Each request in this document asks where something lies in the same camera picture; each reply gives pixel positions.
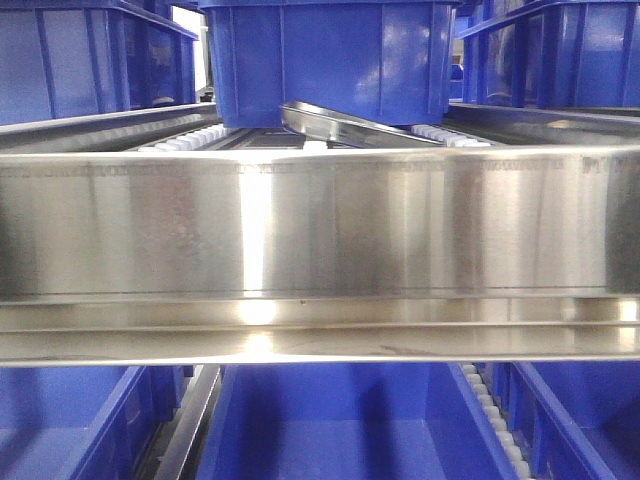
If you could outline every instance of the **white roller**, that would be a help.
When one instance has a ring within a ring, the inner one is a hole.
[[[484,413],[486,413],[489,418],[502,418],[500,409],[495,405],[484,407]]]
[[[503,447],[508,447],[511,445],[515,445],[516,442],[513,439],[513,434],[511,432],[496,432],[496,435],[498,436],[498,440],[500,440],[500,443],[502,444]]]
[[[157,143],[155,145],[155,148],[163,152],[177,152],[178,150],[181,150],[181,148],[178,145],[173,145],[169,143]]]
[[[511,465],[513,465],[513,468],[515,468],[518,477],[524,479],[531,476],[531,467],[529,467],[529,464],[524,460],[511,462]]]
[[[462,366],[462,371],[465,374],[478,373],[478,369],[476,368],[476,366],[471,364],[471,363],[467,363],[467,364],[463,365]]]
[[[507,456],[509,460],[512,462],[517,462],[522,460],[522,450],[517,445],[503,445],[504,451],[507,452]]]
[[[489,421],[496,432],[504,432],[507,430],[507,422],[504,418],[490,418]]]
[[[176,147],[178,147],[178,150],[184,150],[184,151],[191,150],[191,143],[188,142],[187,140],[172,138],[171,140],[167,140],[164,143],[167,145],[175,145]]]
[[[478,400],[480,400],[483,407],[490,407],[491,405],[494,405],[493,397],[491,395],[478,395]]]
[[[476,392],[476,395],[488,395],[489,394],[489,390],[487,389],[487,386],[484,383],[483,384],[471,385],[471,388],[473,388],[473,391]]]
[[[482,384],[482,377],[480,375],[478,375],[477,373],[470,373],[467,375],[467,380],[469,380],[469,383],[471,385],[481,385]]]

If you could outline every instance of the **stainless steel frame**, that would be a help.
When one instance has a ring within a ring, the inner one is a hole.
[[[316,140],[338,142],[357,148],[442,146],[442,142],[310,103],[289,102],[282,105],[280,111],[282,124],[286,128]]]
[[[211,103],[0,126],[0,154],[115,152],[218,121]]]
[[[640,146],[0,158],[0,364],[640,358]]]
[[[599,111],[613,113],[607,109]],[[640,118],[602,115],[592,110],[452,104],[445,125],[508,145],[634,145],[640,142]]]

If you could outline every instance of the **blue plastic bin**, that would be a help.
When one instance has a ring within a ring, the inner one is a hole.
[[[278,127],[302,100],[390,125],[439,123],[448,106],[456,0],[200,0],[218,111]]]
[[[155,432],[146,368],[0,369],[0,478],[133,478]]]
[[[462,100],[462,79],[464,72],[462,66],[454,63],[451,65],[451,86],[449,90],[449,98],[452,100]]]
[[[175,409],[180,408],[189,378],[193,376],[190,366],[156,366],[149,367],[153,388],[153,401],[156,407],[158,422],[169,422],[173,419]]]
[[[144,8],[151,13],[155,13],[156,15],[160,15],[161,17],[167,18],[171,20],[172,12],[171,5],[164,0],[125,0],[132,5],[135,5],[140,8]]]
[[[538,0],[466,30],[465,102],[640,105],[638,5]]]
[[[198,480],[517,479],[457,364],[226,369]]]
[[[195,101],[195,36],[127,2],[3,0],[0,25],[0,124]]]
[[[640,478],[640,363],[514,364],[509,390],[535,478]]]
[[[506,362],[478,363],[476,367],[496,405],[507,413],[509,410],[509,372],[511,371],[511,364]]]

